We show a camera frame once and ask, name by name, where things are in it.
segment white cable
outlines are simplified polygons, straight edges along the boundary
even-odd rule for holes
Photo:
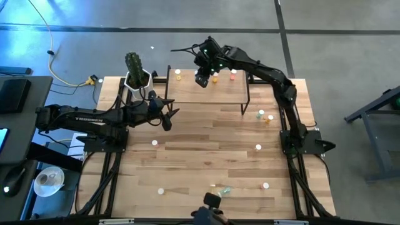
[[[39,16],[42,18],[42,20],[43,20],[43,22],[45,23],[45,25],[46,25],[46,27],[47,27],[47,30],[49,31],[49,34],[50,34],[50,38],[51,38],[51,45],[50,45],[50,51],[52,51],[53,52],[53,34],[51,33],[51,30],[50,30],[50,27],[49,27],[49,25],[48,25],[48,23],[46,22],[46,20],[43,18],[43,16],[42,16],[42,14],[39,12],[39,10],[36,8],[36,6],[31,2],[31,0],[28,0],[29,1],[29,3],[31,3],[31,5],[33,6],[33,8],[36,10],[36,12],[39,14]],[[51,60],[51,55],[49,54],[49,61],[48,61],[48,64],[47,64],[47,66],[48,66],[48,68],[49,68],[49,71],[50,71],[50,73],[55,77],[55,78],[57,78],[59,81],[61,81],[61,82],[63,82],[64,84],[67,84],[68,86],[71,86],[71,87],[81,87],[81,86],[85,86],[85,85],[87,85],[87,84],[70,84],[70,83],[68,83],[68,82],[66,82],[65,80],[63,80],[63,79],[61,79],[60,77],[58,77],[57,75],[56,75],[56,73],[51,69],[51,65],[53,64],[53,60]]]

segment black desk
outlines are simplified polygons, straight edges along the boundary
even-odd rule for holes
[[[31,88],[21,113],[0,115],[0,127],[10,129],[0,153],[0,164],[15,164],[26,158],[35,132],[36,107],[43,107],[53,81],[49,76],[0,77],[0,88],[9,79],[27,79]]]
[[[7,173],[14,166],[15,165],[0,166],[0,181],[6,177]],[[38,162],[36,160],[28,160],[24,163],[26,172],[22,180],[21,189],[15,196],[6,197],[0,193],[0,222],[18,221],[20,219],[32,181],[35,177],[37,166]]]

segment table leg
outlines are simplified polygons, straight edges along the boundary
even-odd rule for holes
[[[35,159],[43,163],[59,166],[64,169],[69,169],[79,173],[81,172],[82,161],[33,142],[31,143],[26,157],[28,159]]]

